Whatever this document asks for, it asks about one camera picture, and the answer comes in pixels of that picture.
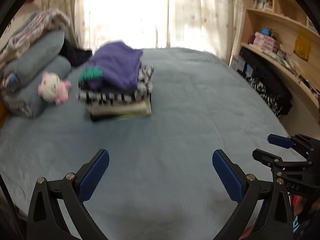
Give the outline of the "pink boxes on shelf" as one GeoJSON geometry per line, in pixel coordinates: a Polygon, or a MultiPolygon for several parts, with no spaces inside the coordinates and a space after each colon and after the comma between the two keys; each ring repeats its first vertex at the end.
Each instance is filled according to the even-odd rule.
{"type": "Polygon", "coordinates": [[[279,49],[279,42],[277,40],[257,31],[250,36],[248,44],[252,44],[258,49],[268,50],[273,53],[276,53],[279,49]]]}

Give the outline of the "black white patterned hanging cloth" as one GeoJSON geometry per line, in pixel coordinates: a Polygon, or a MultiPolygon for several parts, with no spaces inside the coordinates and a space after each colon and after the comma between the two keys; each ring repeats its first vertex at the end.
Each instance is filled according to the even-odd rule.
{"type": "Polygon", "coordinates": [[[240,50],[240,57],[245,65],[243,70],[237,72],[260,95],[277,117],[288,115],[292,108],[293,96],[273,70],[273,65],[244,47],[240,50]]]}

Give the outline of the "white pink plush toy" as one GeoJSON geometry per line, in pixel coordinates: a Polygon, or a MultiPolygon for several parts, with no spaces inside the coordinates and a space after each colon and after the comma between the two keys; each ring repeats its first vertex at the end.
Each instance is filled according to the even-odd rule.
{"type": "Polygon", "coordinates": [[[68,101],[71,87],[70,81],[61,80],[55,73],[44,72],[37,92],[46,102],[60,105],[68,101]]]}

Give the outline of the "lower blue grey pillow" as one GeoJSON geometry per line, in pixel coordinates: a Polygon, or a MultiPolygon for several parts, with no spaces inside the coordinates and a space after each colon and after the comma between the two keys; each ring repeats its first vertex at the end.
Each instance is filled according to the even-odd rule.
{"type": "Polygon", "coordinates": [[[48,102],[44,101],[37,92],[43,72],[55,73],[61,80],[64,80],[71,69],[71,64],[65,57],[57,56],[24,88],[15,93],[1,92],[2,100],[13,114],[24,118],[35,118],[48,106],[48,102]]]}

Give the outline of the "yellow cloth on shelf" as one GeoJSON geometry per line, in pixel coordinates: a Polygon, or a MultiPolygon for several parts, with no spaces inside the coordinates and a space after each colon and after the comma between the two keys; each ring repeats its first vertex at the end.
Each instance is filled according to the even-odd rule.
{"type": "Polygon", "coordinates": [[[301,34],[298,34],[293,52],[301,59],[308,61],[311,51],[311,41],[301,34]]]}

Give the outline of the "black white patterned folded garment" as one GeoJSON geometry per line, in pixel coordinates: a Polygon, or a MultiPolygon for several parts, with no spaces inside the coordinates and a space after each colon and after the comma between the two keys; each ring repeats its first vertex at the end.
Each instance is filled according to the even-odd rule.
{"type": "Polygon", "coordinates": [[[152,65],[141,65],[138,73],[137,88],[132,91],[98,90],[95,92],[80,89],[77,99],[87,105],[124,105],[148,99],[153,90],[152,77],[154,71],[155,69],[152,65]]]}

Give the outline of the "sheer floral curtain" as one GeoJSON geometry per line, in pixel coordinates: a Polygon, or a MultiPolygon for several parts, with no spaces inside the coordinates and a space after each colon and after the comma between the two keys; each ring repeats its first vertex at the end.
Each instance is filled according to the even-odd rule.
{"type": "Polygon", "coordinates": [[[246,0],[41,0],[71,20],[72,44],[97,50],[111,41],[132,48],[189,48],[229,62],[240,41],[246,0]]]}

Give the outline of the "purple fleece hoodie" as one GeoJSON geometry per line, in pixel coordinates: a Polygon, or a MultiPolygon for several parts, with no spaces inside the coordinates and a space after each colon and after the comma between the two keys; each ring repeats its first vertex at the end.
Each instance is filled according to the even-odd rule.
{"type": "Polygon", "coordinates": [[[142,55],[143,50],[133,49],[124,42],[107,43],[86,62],[78,87],[85,90],[134,90],[142,55]]]}

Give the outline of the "wooden bookshelf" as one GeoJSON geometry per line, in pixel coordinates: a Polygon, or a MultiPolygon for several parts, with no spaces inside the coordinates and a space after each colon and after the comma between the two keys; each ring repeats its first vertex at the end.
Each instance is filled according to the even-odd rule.
{"type": "Polygon", "coordinates": [[[240,47],[247,48],[273,65],[274,71],[319,122],[319,33],[295,0],[246,0],[240,47]],[[276,53],[248,44],[255,32],[271,33],[279,42],[276,53]],[[311,41],[309,60],[294,52],[298,34],[311,41]]]}

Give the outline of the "light blue fleece blanket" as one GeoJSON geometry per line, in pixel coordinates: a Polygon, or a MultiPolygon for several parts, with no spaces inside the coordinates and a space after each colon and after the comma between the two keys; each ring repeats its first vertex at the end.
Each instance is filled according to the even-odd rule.
{"type": "Polygon", "coordinates": [[[92,122],[77,100],[82,68],[67,79],[67,103],[35,119],[10,118],[1,129],[1,175],[27,212],[39,177],[63,178],[103,148],[110,165],[89,214],[109,239],[213,239],[236,207],[212,166],[222,149],[246,173],[271,180],[255,161],[261,149],[286,161],[301,156],[267,142],[286,136],[264,100],[214,55],[189,49],[147,49],[154,66],[150,116],[92,122]]]}

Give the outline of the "blue grey pillow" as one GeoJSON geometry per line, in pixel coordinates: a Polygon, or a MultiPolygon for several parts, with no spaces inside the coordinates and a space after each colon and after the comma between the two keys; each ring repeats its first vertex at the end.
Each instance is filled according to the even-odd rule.
{"type": "Polygon", "coordinates": [[[71,69],[71,64],[65,57],[57,56],[24,88],[15,93],[1,92],[2,100],[13,114],[24,118],[35,118],[48,106],[48,102],[44,101],[37,92],[43,72],[55,73],[61,80],[64,80],[71,69]]]}
{"type": "Polygon", "coordinates": [[[2,87],[16,90],[29,84],[60,52],[65,39],[61,29],[38,39],[22,56],[4,67],[2,87]]]}

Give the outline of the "white blue box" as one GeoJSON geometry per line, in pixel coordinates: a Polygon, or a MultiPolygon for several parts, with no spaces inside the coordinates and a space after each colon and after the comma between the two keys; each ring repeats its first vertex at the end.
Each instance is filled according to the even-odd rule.
{"type": "Polygon", "coordinates": [[[244,79],[252,77],[253,67],[240,56],[233,55],[230,66],[244,79]]]}

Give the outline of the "black garment by pillows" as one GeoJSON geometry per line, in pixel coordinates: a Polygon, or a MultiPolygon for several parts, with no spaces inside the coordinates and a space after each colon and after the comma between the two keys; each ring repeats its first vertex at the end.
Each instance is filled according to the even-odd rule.
{"type": "Polygon", "coordinates": [[[72,67],[78,67],[84,64],[93,53],[91,50],[76,48],[67,39],[64,39],[59,55],[65,57],[72,67]]]}

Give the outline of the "floral folded quilt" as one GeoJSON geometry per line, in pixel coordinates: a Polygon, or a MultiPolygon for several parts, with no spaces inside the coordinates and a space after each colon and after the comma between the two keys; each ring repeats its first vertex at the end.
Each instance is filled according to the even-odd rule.
{"type": "Polygon", "coordinates": [[[70,23],[69,17],[60,9],[48,9],[36,13],[25,27],[8,39],[1,50],[1,63],[21,57],[44,33],[66,29],[70,23]]]}

